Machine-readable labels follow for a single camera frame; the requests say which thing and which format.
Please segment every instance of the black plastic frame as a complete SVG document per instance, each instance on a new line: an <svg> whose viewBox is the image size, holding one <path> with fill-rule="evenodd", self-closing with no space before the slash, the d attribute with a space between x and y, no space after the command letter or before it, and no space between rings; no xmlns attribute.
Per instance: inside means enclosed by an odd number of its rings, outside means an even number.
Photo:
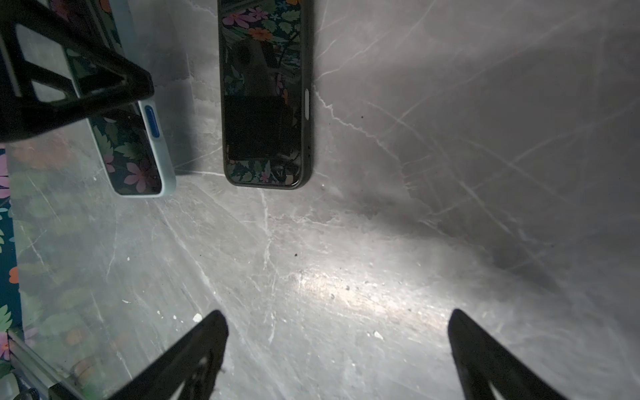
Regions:
<svg viewBox="0 0 640 400"><path fill-rule="evenodd" d="M102 73L98 77L80 82L81 89L91 93L79 98L71 80L26 61L16 25L39 33L100 67ZM3 2L0 47L0 141L27 139L154 94L151 75L146 70L76 33L36 0ZM65 99L39 101L32 81L62 91Z"/></svg>
<svg viewBox="0 0 640 400"><path fill-rule="evenodd" d="M453 310L449 342L467 400L495 400L491 383L505 400L566 400L462 310Z"/></svg>

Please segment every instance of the marble veining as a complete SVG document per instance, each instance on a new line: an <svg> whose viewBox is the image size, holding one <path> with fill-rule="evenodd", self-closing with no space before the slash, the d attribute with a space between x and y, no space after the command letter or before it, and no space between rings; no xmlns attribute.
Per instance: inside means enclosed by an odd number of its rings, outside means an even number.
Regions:
<svg viewBox="0 0 640 400"><path fill-rule="evenodd" d="M32 144L64 167L8 149L36 349L106 396L219 308L216 399L460 399L458 307L569 398L636 398L640 6L309 3L301 189L222 174L212 0L129 0L175 195L117 198L80 123Z"/></svg>

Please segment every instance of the black phone screen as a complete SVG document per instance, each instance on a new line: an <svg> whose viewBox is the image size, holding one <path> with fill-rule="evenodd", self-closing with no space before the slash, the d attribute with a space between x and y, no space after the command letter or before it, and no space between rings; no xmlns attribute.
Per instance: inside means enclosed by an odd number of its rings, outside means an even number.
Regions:
<svg viewBox="0 0 640 400"><path fill-rule="evenodd" d="M220 0L225 173L237 184L301 179L300 0Z"/></svg>

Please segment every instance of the pink flower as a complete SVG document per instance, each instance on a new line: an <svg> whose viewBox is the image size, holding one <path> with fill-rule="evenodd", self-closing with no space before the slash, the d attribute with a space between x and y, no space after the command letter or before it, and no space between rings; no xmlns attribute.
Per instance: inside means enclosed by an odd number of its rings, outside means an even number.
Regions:
<svg viewBox="0 0 640 400"><path fill-rule="evenodd" d="M107 172L116 172L116 169L111 165L113 162L113 154L102 156L102 159L104 160L104 166L107 167Z"/></svg>
<svg viewBox="0 0 640 400"><path fill-rule="evenodd" d="M51 10L58 14L62 19L69 22L69 11L67 10L67 5L63 0L53 0L51 2Z"/></svg>
<svg viewBox="0 0 640 400"><path fill-rule="evenodd" d="M6 154L0 155L0 198L7 198L11 195L9 190L9 171L6 167Z"/></svg>
<svg viewBox="0 0 640 400"><path fill-rule="evenodd" d="M238 24L238 26L242 28L249 29L249 24L247 24L245 21L255 22L257 21L257 19L251 15L241 15L244 13L244 11L245 10L242 10L235 14L229 14L228 17L222 18L222 23L224 25Z"/></svg>
<svg viewBox="0 0 640 400"><path fill-rule="evenodd" d="M6 332L0 332L0 358L9 361L9 338Z"/></svg>
<svg viewBox="0 0 640 400"><path fill-rule="evenodd" d="M127 169L133 175L129 175L124 179L124 182L127 185L133 185L134 183L138 183L136 185L136 190L138 193L142 193L147 188L147 185L153 186L154 179L151 176L152 169L149 160L144 159L140 161L140 165L135 165L134 163L127 163Z"/></svg>
<svg viewBox="0 0 640 400"><path fill-rule="evenodd" d="M261 7L256 7L256 8L250 8L249 9L249 15L251 17L254 17L255 20L260 21L261 19L269 19L269 17L267 17L268 12L266 11L262 11Z"/></svg>

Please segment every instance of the orange flower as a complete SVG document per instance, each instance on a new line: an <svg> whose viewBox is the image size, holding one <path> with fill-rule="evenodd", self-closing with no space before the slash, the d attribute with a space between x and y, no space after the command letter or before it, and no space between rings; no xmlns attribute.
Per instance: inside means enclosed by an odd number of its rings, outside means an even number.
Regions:
<svg viewBox="0 0 640 400"><path fill-rule="evenodd" d="M273 34L264 28L251 28L249 29L249 34L252 38L260 40L261 42L273 39Z"/></svg>
<svg viewBox="0 0 640 400"><path fill-rule="evenodd" d="M17 284L18 282L20 282L18 278L18 267L13 267L9 270L9 283Z"/></svg>

